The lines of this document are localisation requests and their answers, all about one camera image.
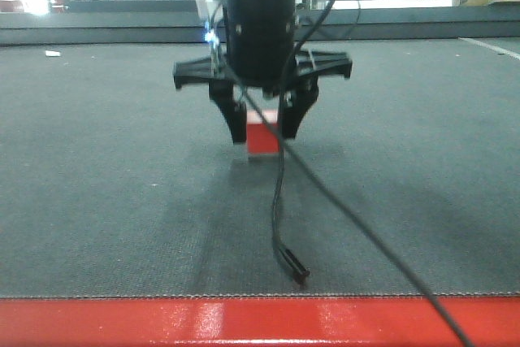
wire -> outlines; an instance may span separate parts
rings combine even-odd
[[[280,77],[280,85],[279,85],[279,118],[278,118],[278,126],[280,131],[283,131],[283,108],[285,104],[285,94],[288,82],[288,74],[291,70],[293,59],[295,58],[296,53],[302,48],[306,41],[309,40],[310,36],[318,30],[321,23],[327,18],[328,14],[332,9],[332,5],[336,0],[329,0],[329,3],[323,10],[323,13],[319,16],[316,23],[307,31],[304,37],[293,47],[290,55],[288,56],[286,63],[284,64],[284,68],[282,70],[282,76]],[[233,79],[234,83],[239,86],[245,100],[248,104],[253,107],[256,113],[262,120],[262,123],[269,129],[269,131],[276,137],[281,148],[279,152],[279,172],[276,180],[275,186],[275,194],[273,197],[273,202],[271,205],[271,217],[272,217],[272,231],[273,231],[273,241],[277,246],[279,254],[284,258],[284,260],[288,263],[288,265],[294,270],[295,275],[299,275],[300,278],[305,279],[309,275],[309,270],[304,267],[293,254],[293,252],[284,245],[280,238],[280,232],[278,229],[278,215],[277,215],[277,207],[280,201],[280,194],[284,179],[284,151],[287,151],[291,157],[294,159],[296,164],[300,167],[300,169],[305,173],[305,175],[309,178],[309,180],[314,184],[314,186],[319,190],[322,195],[328,199],[328,201],[337,207],[345,217],[350,219],[359,230],[374,244],[374,246],[408,279],[408,281],[431,303],[431,305],[435,308],[440,317],[448,324],[453,333],[457,336],[459,341],[465,347],[474,347],[474,344],[471,342],[469,337],[464,333],[461,327],[458,325],[456,320],[452,317],[452,315],[444,308],[444,306],[440,303],[437,296],[432,292],[432,290],[428,287],[428,285],[399,257],[397,253],[395,253],[384,241],[379,237],[379,235],[367,225],[362,218],[356,215],[353,210],[349,208],[348,205],[344,204],[331,190],[327,188],[327,186],[319,179],[319,177],[312,171],[309,165],[300,157],[300,155],[285,141],[282,133],[275,128],[272,124],[270,124],[265,115],[262,113],[262,110],[257,105],[257,103],[251,98],[247,88],[244,83],[240,79],[240,77],[233,71],[233,69],[227,64],[226,60],[221,58],[223,66],[227,70],[227,74]]]
[[[421,280],[421,278],[397,255],[391,248],[384,243],[383,239],[379,237],[379,235],[372,230],[362,218],[360,218],[356,213],[354,213],[346,204],[344,204],[331,190],[327,188],[327,186],[319,179],[319,177],[312,171],[309,165],[303,160],[302,157],[291,147],[284,139],[280,131],[275,128],[272,124],[270,124],[265,115],[262,113],[262,110],[258,106],[258,104],[251,98],[248,91],[246,90],[244,83],[240,79],[240,77],[229,67],[228,64],[225,64],[228,75],[233,79],[236,85],[242,90],[244,94],[245,100],[248,104],[253,107],[253,110],[260,116],[262,123],[269,129],[269,131],[276,137],[282,150],[287,150],[287,152],[294,159],[295,163],[299,166],[299,168],[305,173],[305,175],[309,178],[309,180],[314,184],[314,186],[319,190],[319,192],[326,198],[332,205],[337,207],[345,217],[350,219],[359,230],[375,245],[377,249],[400,271],[402,274],[408,279],[408,281],[431,303],[431,305],[435,308],[440,317],[448,324],[453,333],[457,336],[459,341],[465,347],[474,347],[475,345],[471,342],[469,337],[462,331],[461,327],[452,317],[452,315],[444,308],[444,306],[440,303],[437,296],[431,291],[428,285]]]
[[[302,46],[309,40],[309,38],[319,29],[323,21],[328,17],[331,12],[332,6],[336,0],[329,0],[323,12],[320,14],[314,25],[310,27],[309,30],[304,34],[303,38],[292,48],[289,53],[284,67],[282,68],[281,77],[279,79],[279,101],[278,101],[278,127],[280,129],[284,128],[284,107],[285,107],[285,94],[287,92],[287,83],[289,72],[293,69],[294,59],[296,54],[301,50]],[[273,245],[275,250],[281,254],[286,263],[291,267],[293,271],[293,276],[295,280],[302,284],[305,281],[305,278],[309,276],[310,271],[303,266],[303,264],[298,260],[296,255],[282,242],[280,236],[280,230],[278,227],[279,224],[279,216],[278,209],[280,203],[280,197],[282,193],[282,186],[284,183],[284,175],[285,175],[285,148],[279,149],[279,157],[278,157],[278,175],[276,177],[275,184],[275,193],[273,195],[273,200],[271,203],[271,228],[272,228],[272,236],[273,236]]]

red metal frame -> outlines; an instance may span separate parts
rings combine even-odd
[[[443,297],[477,346],[520,345],[520,297]],[[0,300],[1,346],[457,346],[416,297]]]

